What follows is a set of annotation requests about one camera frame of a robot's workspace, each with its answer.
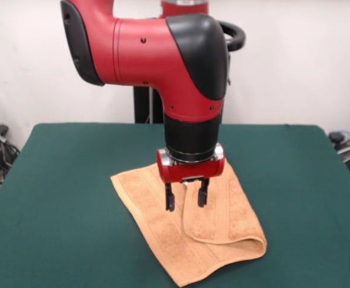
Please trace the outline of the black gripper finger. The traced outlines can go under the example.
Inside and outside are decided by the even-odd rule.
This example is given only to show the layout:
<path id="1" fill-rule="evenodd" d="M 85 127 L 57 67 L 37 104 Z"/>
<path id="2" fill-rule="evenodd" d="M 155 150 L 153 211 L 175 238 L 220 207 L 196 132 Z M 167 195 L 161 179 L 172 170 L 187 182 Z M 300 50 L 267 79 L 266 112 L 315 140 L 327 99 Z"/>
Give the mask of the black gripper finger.
<path id="1" fill-rule="evenodd" d="M 203 179 L 201 181 L 201 187 L 198 190 L 198 206 L 203 208 L 207 205 L 208 187 L 210 179 Z"/>
<path id="2" fill-rule="evenodd" d="M 175 199 L 170 183 L 165 184 L 165 209 L 170 212 L 175 210 Z"/>

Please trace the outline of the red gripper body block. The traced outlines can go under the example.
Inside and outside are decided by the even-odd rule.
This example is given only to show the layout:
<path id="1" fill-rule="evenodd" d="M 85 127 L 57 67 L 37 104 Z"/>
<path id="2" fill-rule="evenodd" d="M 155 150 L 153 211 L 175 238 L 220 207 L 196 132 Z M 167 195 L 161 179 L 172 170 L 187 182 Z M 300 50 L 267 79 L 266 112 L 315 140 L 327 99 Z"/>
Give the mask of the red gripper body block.
<path id="1" fill-rule="evenodd" d="M 217 143 L 213 157 L 198 163 L 183 163 L 170 157 L 166 149 L 156 152 L 156 163 L 163 183 L 182 183 L 196 179 L 209 179 L 220 176 L 225 166 L 225 152 Z"/>

